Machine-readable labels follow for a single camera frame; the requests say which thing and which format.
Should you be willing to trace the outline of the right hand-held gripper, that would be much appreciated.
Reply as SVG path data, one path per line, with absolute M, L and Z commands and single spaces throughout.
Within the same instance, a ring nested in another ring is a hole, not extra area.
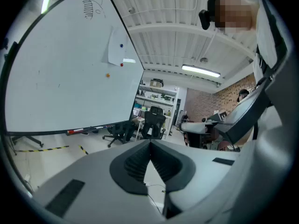
M 214 126 L 227 117 L 226 111 L 217 112 L 210 117 L 205 118 L 203 123 L 184 122 L 181 124 L 181 131 L 185 133 L 206 133 L 208 127 Z

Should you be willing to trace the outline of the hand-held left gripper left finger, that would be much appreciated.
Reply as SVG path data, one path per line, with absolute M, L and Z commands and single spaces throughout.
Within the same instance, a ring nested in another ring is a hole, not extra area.
M 143 182 L 149 144 L 88 154 L 45 182 L 33 199 L 60 219 L 163 219 Z

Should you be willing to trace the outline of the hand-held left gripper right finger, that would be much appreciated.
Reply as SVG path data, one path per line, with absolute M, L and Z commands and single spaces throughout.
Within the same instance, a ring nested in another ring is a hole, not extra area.
M 163 215 L 172 218 L 203 201 L 239 156 L 152 140 L 150 160 L 165 184 Z

